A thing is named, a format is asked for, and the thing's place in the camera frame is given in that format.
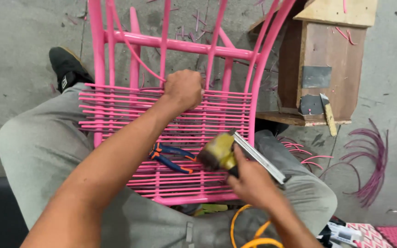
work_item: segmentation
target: person's right hand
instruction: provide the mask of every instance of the person's right hand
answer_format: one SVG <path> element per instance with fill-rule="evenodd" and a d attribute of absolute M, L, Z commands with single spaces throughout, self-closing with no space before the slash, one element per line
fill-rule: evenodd
<path fill-rule="evenodd" d="M 277 196 L 283 197 L 281 192 L 273 183 L 267 170 L 258 162 L 247 161 L 237 144 L 234 144 L 234 155 L 237 160 L 239 178 L 230 175 L 228 184 L 241 200 L 267 211 L 277 200 Z"/>
<path fill-rule="evenodd" d="M 164 96 L 174 100 L 181 112 L 192 110 L 201 103 L 202 81 L 200 72 L 179 70 L 169 74 L 164 84 Z"/>

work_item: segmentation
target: concrete floor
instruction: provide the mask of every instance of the concrete floor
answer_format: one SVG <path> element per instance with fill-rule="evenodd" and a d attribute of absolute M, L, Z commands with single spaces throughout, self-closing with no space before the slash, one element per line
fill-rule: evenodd
<path fill-rule="evenodd" d="M 129 26 L 130 6 L 137 9 L 141 32 L 160 36 L 163 1 L 146 4 L 146 1 L 117 1 L 121 20 Z M 225 13 L 223 29 L 238 48 L 252 49 L 246 30 L 261 15 L 261 8 L 254 7 L 255 1 L 231 0 Z M 207 12 L 207 20 L 213 23 L 217 15 L 217 0 L 185 1 L 173 0 L 172 4 L 180 9 L 171 12 L 171 33 L 178 25 L 184 24 L 187 30 L 195 27 L 191 13 L 199 9 Z M 77 15 L 85 10 L 83 0 L 1 0 L 0 1 L 0 127 L 25 110 L 29 110 L 47 99 L 53 98 L 50 83 L 56 84 L 49 60 L 48 50 L 52 46 L 64 45 L 77 54 L 91 68 L 93 52 L 89 18 L 85 22 L 73 18 L 72 24 L 65 16 Z M 347 222 L 372 223 L 374 225 L 397 225 L 397 2 L 379 1 L 375 26 L 367 31 L 361 87 L 358 106 L 352 116 L 352 124 L 343 125 L 337 138 L 330 137 L 327 127 L 291 127 L 284 134 L 296 138 L 301 144 L 318 155 L 330 155 L 335 158 L 330 162 L 320 159 L 318 162 L 327 166 L 334 164 L 338 158 L 347 154 L 343 146 L 351 140 L 348 133 L 358 127 L 370 127 L 368 118 L 376 123 L 380 130 L 389 129 L 389 164 L 386 180 L 375 203 L 368 209 L 360 208 L 353 196 L 342 192 L 357 189 L 356 176 L 350 168 L 337 166 L 325 177 L 325 182 L 338 196 L 336 215 Z M 127 85 L 129 53 L 122 45 L 116 51 L 116 83 Z M 143 48 L 141 57 L 150 68 L 157 71 L 159 56 L 153 48 Z M 180 52 L 169 52 L 166 71 L 184 69 L 201 64 L 203 56 Z M 235 64 L 233 70 L 234 87 L 244 82 L 246 67 Z M 214 69 L 220 71 L 222 61 L 216 60 Z M 145 84 L 156 85 L 157 81 L 146 73 Z M 273 86 L 277 75 L 272 74 L 268 80 Z M 261 91 L 258 110 L 276 109 L 275 93 Z M 354 163 L 365 182 L 374 170 L 374 165 L 367 159 Z M 4 175 L 0 164 L 0 176 Z"/>

